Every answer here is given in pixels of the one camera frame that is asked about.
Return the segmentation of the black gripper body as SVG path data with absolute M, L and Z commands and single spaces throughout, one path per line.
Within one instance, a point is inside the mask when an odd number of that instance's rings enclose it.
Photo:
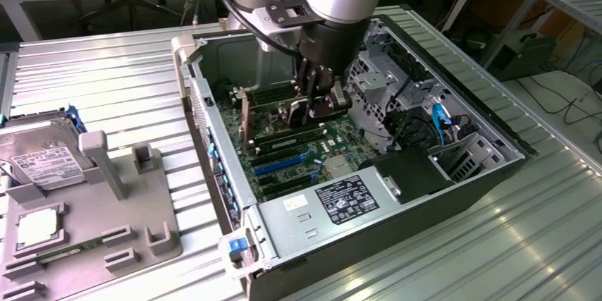
M 343 72 L 359 51 L 368 24 L 367 18 L 351 24 L 325 20 L 305 25 L 300 29 L 300 55 L 333 72 Z

